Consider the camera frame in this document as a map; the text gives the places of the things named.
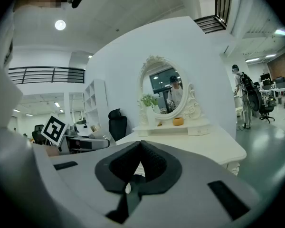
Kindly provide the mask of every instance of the balcony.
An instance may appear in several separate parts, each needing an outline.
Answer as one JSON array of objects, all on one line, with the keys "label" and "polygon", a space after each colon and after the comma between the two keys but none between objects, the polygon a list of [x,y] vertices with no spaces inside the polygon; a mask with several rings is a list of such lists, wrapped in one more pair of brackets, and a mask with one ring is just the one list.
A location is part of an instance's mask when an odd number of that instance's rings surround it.
[{"label": "balcony", "polygon": [[17,84],[85,83],[85,70],[72,67],[30,66],[9,69],[9,77]]}]

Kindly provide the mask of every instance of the green plant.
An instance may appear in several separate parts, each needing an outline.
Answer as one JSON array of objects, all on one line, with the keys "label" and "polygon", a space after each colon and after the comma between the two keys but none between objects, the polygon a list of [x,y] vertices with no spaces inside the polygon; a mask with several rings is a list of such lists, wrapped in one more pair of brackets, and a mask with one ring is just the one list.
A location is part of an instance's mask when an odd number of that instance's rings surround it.
[{"label": "green plant", "polygon": [[141,98],[141,101],[144,103],[145,106],[152,106],[158,105],[157,98],[155,98],[153,95],[144,95]]}]

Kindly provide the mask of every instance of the black slot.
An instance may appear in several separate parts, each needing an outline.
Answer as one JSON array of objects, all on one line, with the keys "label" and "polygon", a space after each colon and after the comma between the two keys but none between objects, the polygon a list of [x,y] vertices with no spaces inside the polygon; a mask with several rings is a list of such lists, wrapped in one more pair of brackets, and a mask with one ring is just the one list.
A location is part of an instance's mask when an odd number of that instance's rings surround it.
[{"label": "black slot", "polygon": [[54,168],[58,171],[58,170],[62,170],[65,168],[76,166],[76,165],[78,165],[78,164],[75,161],[70,161],[70,162],[66,162],[66,163],[56,164],[56,165],[54,165]]},{"label": "black slot", "polygon": [[208,183],[208,186],[233,220],[249,211],[249,208],[222,181]]}]

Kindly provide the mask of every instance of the light strip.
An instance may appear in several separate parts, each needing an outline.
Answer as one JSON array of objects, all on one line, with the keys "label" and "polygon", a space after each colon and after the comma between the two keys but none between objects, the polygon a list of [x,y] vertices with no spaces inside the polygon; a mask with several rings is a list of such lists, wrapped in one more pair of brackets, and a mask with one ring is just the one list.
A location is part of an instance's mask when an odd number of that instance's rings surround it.
[{"label": "light strip", "polygon": [[259,60],[259,58],[254,58],[254,59],[249,59],[249,60],[246,60],[245,62],[254,62],[254,61],[258,61]]},{"label": "light strip", "polygon": [[277,29],[277,30],[275,31],[275,34],[285,36],[285,31],[280,30],[280,29]]},{"label": "light strip", "polygon": [[272,54],[272,55],[267,55],[266,57],[275,57],[276,54]]}]

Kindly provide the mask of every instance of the white vanity table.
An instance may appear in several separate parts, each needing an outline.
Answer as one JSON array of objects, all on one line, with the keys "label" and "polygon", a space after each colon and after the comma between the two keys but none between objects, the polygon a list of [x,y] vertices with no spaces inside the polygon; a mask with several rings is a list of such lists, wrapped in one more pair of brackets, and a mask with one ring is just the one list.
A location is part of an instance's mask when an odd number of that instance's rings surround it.
[{"label": "white vanity table", "polygon": [[[147,108],[140,99],[143,96],[143,79],[147,70],[160,63],[172,66],[179,73],[183,93],[179,106],[172,113],[154,112],[156,122],[162,123],[161,126],[157,126],[150,124],[154,121],[148,121],[150,115],[147,116]],[[246,158],[246,151],[220,126],[211,125],[206,116],[201,113],[201,108],[194,95],[193,84],[187,81],[186,74],[180,66],[167,58],[150,56],[139,73],[137,102],[139,124],[133,129],[132,134],[117,141],[117,145],[141,140],[162,143],[206,156],[233,174],[238,174],[239,161]],[[184,119],[183,125],[174,126],[172,124],[173,119],[177,117]]]}]

